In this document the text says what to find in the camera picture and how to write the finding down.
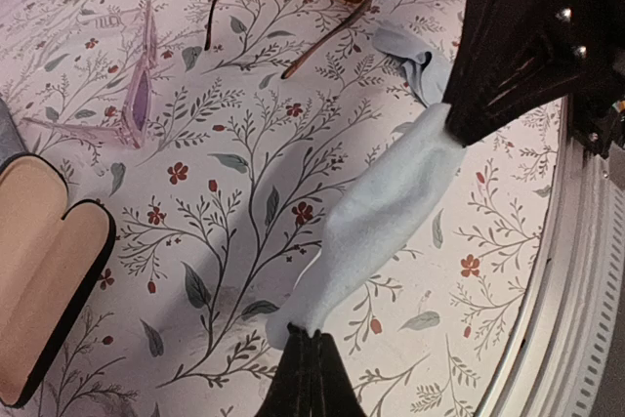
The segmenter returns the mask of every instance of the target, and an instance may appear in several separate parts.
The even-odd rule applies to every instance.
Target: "purple lens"
[[[147,98],[147,74],[144,72],[141,75],[141,80],[139,80],[137,95],[135,95],[135,102],[133,103],[133,120],[140,131],[144,129],[146,124]]]

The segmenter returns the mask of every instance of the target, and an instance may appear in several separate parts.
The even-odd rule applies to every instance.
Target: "folded cloth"
[[[0,168],[13,155],[25,152],[7,104],[0,99]]]
[[[286,303],[269,317],[270,345],[287,325],[312,336],[325,318],[406,244],[447,191],[466,150],[444,129],[451,106],[433,104],[328,213],[322,249]]]
[[[373,47],[404,60],[401,68],[406,81],[423,106],[442,101],[451,62],[437,49],[389,21],[383,21],[373,35]]]

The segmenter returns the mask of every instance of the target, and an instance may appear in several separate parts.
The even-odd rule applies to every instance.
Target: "tablecloth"
[[[465,0],[375,0],[288,80],[348,7],[223,0],[204,53],[209,0],[151,3],[158,66],[137,150],[21,120],[114,122],[139,36],[80,35],[146,0],[24,0],[0,20],[0,93],[21,134],[72,200],[97,198],[118,227],[44,385],[1,415],[253,415],[279,359],[267,314],[319,249],[328,209],[423,110],[372,32],[402,24],[452,61]],[[473,414],[540,243],[559,125],[548,104],[474,145],[430,220],[330,317],[368,415]]]

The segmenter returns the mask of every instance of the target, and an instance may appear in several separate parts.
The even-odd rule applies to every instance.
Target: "red flower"
[[[479,259],[474,258],[473,254],[467,256],[467,259],[460,261],[460,265],[463,267],[460,272],[463,277],[468,277],[471,274],[475,277],[479,276]]]
[[[155,205],[152,206],[152,210],[150,212],[147,212],[147,221],[153,225],[159,225],[165,220],[165,217],[167,217],[167,214],[163,214],[160,211],[160,207]]]
[[[382,332],[382,323],[378,320],[377,317],[371,319],[370,326],[374,334],[380,334]]]
[[[304,110],[302,109],[302,104],[301,103],[295,103],[293,105],[289,104],[286,107],[286,115],[287,116],[297,117],[300,114],[302,114],[303,112],[304,112]]]
[[[111,277],[111,272],[109,268],[106,268],[106,271],[104,271],[104,275],[100,274],[98,282],[100,283],[100,288],[102,288],[103,290],[106,290],[107,287],[115,283],[115,279]]]
[[[176,163],[173,167],[167,168],[167,173],[169,173],[171,178],[169,182],[172,185],[176,185],[178,181],[184,181],[187,178],[188,166],[183,164],[182,161]]]
[[[117,108],[115,106],[109,106],[104,109],[104,116],[113,117],[117,112]]]
[[[303,225],[313,219],[313,207],[304,201],[300,202],[297,207],[293,207],[291,212],[297,216],[295,218],[297,225]]]
[[[91,38],[89,41],[85,43],[85,48],[94,49],[99,42],[100,41],[98,41],[96,38]]]

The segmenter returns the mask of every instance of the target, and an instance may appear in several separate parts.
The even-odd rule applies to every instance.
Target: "screw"
[[[577,46],[573,50],[573,54],[578,59],[586,59],[586,56],[588,56],[588,50],[586,49],[586,46]]]
[[[565,23],[569,23],[572,16],[573,12],[569,8],[562,9],[556,14],[556,18]]]

